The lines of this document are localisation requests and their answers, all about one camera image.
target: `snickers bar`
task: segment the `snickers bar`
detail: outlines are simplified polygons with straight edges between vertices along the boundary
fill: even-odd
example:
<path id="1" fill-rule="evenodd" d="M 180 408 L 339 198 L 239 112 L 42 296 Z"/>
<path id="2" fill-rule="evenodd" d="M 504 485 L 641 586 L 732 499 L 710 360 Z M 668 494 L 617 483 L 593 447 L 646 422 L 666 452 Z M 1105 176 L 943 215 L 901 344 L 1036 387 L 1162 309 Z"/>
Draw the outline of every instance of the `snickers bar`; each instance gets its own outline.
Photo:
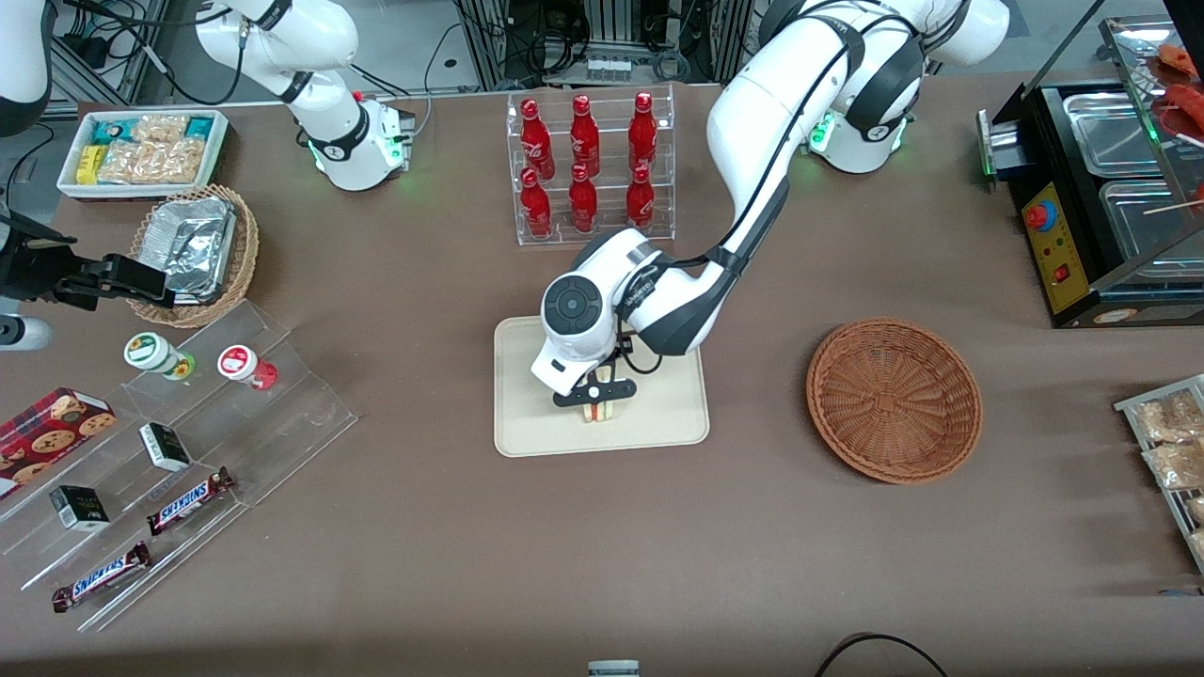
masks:
<path id="1" fill-rule="evenodd" d="M 54 613 L 64 613 L 69 608 L 79 604 L 84 597 L 104 588 L 112 585 L 114 581 L 136 569 L 150 567 L 150 551 L 146 543 L 138 542 L 134 549 L 114 559 L 105 566 L 93 571 L 87 578 L 76 581 L 75 585 L 65 585 L 54 590 L 51 604 L 54 605 Z"/>
<path id="2" fill-rule="evenodd" d="M 234 487 L 234 478 L 223 465 L 217 472 L 209 475 L 205 482 L 193 487 L 187 494 L 167 504 L 167 507 L 147 518 L 150 525 L 150 535 L 158 536 L 169 526 L 181 522 L 196 508 L 207 504 L 228 488 Z"/>

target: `red switch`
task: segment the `red switch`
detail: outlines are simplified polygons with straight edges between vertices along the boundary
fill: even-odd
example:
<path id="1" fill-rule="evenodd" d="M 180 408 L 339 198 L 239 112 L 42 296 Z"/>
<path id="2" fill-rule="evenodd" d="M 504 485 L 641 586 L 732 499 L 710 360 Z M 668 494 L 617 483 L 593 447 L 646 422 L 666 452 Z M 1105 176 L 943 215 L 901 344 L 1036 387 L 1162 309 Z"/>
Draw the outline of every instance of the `red switch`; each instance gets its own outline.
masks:
<path id="1" fill-rule="evenodd" d="M 1049 211 L 1044 206 L 1034 205 L 1025 212 L 1025 225 L 1032 228 L 1033 230 L 1038 230 L 1045 225 L 1045 222 L 1047 222 L 1049 218 Z"/>

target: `green indicator light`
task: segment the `green indicator light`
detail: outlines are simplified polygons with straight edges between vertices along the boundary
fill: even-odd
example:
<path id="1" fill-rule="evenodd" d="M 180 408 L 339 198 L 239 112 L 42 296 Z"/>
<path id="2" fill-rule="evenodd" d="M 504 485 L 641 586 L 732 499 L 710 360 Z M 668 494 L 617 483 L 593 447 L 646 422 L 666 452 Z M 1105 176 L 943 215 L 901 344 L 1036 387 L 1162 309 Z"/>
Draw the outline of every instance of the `green indicator light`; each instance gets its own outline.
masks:
<path id="1" fill-rule="evenodd" d="M 313 153 L 313 164 L 318 165 L 318 171 L 326 173 L 326 167 L 321 166 L 321 155 L 318 154 L 318 149 L 313 147 L 313 143 L 307 143 L 309 146 L 309 152 Z"/>
<path id="2" fill-rule="evenodd" d="M 822 153 L 827 148 L 828 135 L 832 131 L 832 120 L 836 119 L 832 113 L 825 113 L 824 120 L 815 125 L 811 130 L 810 147 L 811 151 L 816 153 Z"/>
<path id="3" fill-rule="evenodd" d="M 899 131 L 898 131 L 898 135 L 895 137 L 895 145 L 891 146 L 891 153 L 893 153 L 895 151 L 898 151 L 899 146 L 903 145 L 903 130 L 904 129 L 907 129 L 907 118 L 903 118 L 902 120 L 899 120 Z"/>

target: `brown woven basket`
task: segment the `brown woven basket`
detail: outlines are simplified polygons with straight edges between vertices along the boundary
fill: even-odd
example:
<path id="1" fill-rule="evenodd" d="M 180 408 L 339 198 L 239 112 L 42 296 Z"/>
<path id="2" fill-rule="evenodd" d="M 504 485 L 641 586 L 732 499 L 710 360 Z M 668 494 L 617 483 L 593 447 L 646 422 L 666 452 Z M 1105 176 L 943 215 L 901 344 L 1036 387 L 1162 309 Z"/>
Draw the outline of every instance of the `brown woven basket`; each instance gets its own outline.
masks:
<path id="1" fill-rule="evenodd" d="M 838 457 L 895 484 L 951 473 L 982 430 L 982 396 L 962 358 L 892 318 L 845 324 L 820 343 L 807 370 L 807 408 Z"/>
<path id="2" fill-rule="evenodd" d="M 206 186 L 194 188 L 179 195 L 167 198 L 167 202 L 183 200 L 200 200 L 201 198 L 222 198 L 238 210 L 238 220 L 235 224 L 234 242 L 230 245 L 230 261 L 226 264 L 225 279 L 223 281 L 222 298 L 209 306 L 176 306 L 175 308 L 160 308 L 150 304 L 130 300 L 134 312 L 147 322 L 166 324 L 177 329 L 196 329 L 205 326 L 214 319 L 224 316 L 247 295 L 250 287 L 250 278 L 255 273 L 255 255 L 259 254 L 259 226 L 255 224 L 255 214 L 250 213 L 247 204 L 237 193 L 224 186 Z M 142 239 L 147 234 L 147 225 L 150 223 L 148 213 L 142 219 L 142 226 L 134 235 L 134 245 L 130 246 L 130 258 L 137 259 L 142 251 Z"/>

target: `coca-cola bottle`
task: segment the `coca-cola bottle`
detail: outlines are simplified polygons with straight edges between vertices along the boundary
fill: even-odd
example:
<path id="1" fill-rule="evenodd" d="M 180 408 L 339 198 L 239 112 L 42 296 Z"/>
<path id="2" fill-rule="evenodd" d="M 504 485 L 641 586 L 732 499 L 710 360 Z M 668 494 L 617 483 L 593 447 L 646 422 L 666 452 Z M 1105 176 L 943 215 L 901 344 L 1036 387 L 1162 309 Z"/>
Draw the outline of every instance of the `coca-cola bottle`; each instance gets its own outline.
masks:
<path id="1" fill-rule="evenodd" d="M 551 159 L 548 125 L 539 119 L 539 105 L 535 99 L 524 99 L 519 110 L 523 112 L 523 154 L 527 165 L 539 172 L 539 178 L 550 181 L 556 175 L 556 163 Z"/>
<path id="2" fill-rule="evenodd" d="M 548 202 L 548 194 L 539 186 L 539 175 L 533 167 L 523 167 L 519 179 L 523 182 L 519 201 L 523 202 L 523 216 L 531 237 L 547 240 L 551 236 L 551 205 Z"/>
<path id="3" fill-rule="evenodd" d="M 573 184 L 568 188 L 568 204 L 573 210 L 573 228 L 578 232 L 594 232 L 598 216 L 598 192 L 590 181 L 585 163 L 573 165 Z"/>
<path id="4" fill-rule="evenodd" d="M 602 171 L 598 123 L 590 113 L 590 98 L 584 94 L 573 96 L 573 126 L 568 137 L 573 142 L 573 161 L 584 163 L 589 175 L 597 176 Z"/>
<path id="5" fill-rule="evenodd" d="M 645 230 L 653 222 L 653 200 L 656 199 L 656 192 L 648 183 L 648 165 L 638 165 L 631 173 L 632 182 L 627 187 L 627 225 Z"/>
<path id="6" fill-rule="evenodd" d="M 653 95 L 648 92 L 636 94 L 636 114 L 627 128 L 627 146 L 631 171 L 641 164 L 651 167 L 656 161 L 656 118 L 653 117 Z"/>

